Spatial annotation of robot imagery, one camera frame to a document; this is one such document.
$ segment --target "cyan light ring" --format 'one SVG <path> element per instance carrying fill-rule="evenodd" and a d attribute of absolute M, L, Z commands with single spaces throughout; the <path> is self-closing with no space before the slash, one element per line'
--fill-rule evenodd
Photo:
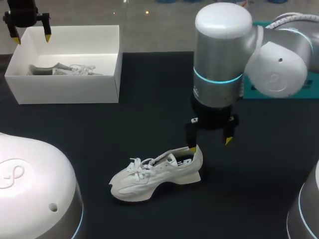
<path fill-rule="evenodd" d="M 206 78 L 202 77 L 201 75 L 199 75 L 198 72 L 195 70 L 195 67 L 194 67 L 194 72 L 195 72 L 195 74 L 196 74 L 200 79 L 202 79 L 203 81 L 206 81 L 206 82 L 209 82 L 209 83 L 213 83 L 213 84 L 228 84 L 228 83 L 237 81 L 237 80 L 240 79 L 240 78 L 242 77 L 242 75 L 243 75 L 243 74 L 241 74 L 240 76 L 236 77 L 235 79 L 232 79 L 232 80 L 229 80 L 229 81 L 212 81 L 212 80 L 206 79 Z"/>

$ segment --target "robot logo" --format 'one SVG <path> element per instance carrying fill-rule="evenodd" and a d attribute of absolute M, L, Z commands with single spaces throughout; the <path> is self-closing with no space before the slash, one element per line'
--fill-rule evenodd
<path fill-rule="evenodd" d="M 0 162 L 0 189 L 11 188 L 16 179 L 24 175 L 24 164 L 26 162 L 22 159 L 11 158 Z"/>

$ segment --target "yellow fingertip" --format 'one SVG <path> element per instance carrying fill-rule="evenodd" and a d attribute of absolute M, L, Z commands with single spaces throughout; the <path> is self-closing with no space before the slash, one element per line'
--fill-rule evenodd
<path fill-rule="evenodd" d="M 45 35 L 46 42 L 49 42 L 50 38 L 51 38 L 51 35 Z"/>
<path fill-rule="evenodd" d="M 21 45 L 20 39 L 18 37 L 13 37 L 15 43 Z"/>
<path fill-rule="evenodd" d="M 227 139 L 226 139 L 226 143 L 225 143 L 225 145 L 227 145 L 227 144 L 228 144 L 228 143 L 232 140 L 232 138 L 233 138 L 233 137 L 229 137 L 229 138 L 227 138 Z"/>

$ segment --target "teal object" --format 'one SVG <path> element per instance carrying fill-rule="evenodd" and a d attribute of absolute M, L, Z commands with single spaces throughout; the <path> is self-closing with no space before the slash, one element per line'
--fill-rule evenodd
<path fill-rule="evenodd" d="M 271 22 L 255 22 L 254 25 L 263 27 L 268 26 Z M 247 76 L 244 77 L 244 99 L 272 99 L 271 97 L 261 94 L 251 84 Z M 319 99 L 319 74 L 308 72 L 308 77 L 303 88 L 293 96 L 287 99 Z"/>

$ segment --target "cable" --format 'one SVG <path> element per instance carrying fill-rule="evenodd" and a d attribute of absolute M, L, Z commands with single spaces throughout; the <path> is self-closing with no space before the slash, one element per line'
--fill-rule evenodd
<path fill-rule="evenodd" d="M 292 21 L 312 21 L 312 22 L 319 22 L 319 16 L 310 15 L 310 14 L 300 14 L 300 15 L 293 15 L 287 16 L 285 18 L 279 19 L 270 25 L 266 26 L 267 29 L 274 29 L 278 26 L 281 26 L 285 23 L 292 22 Z"/>

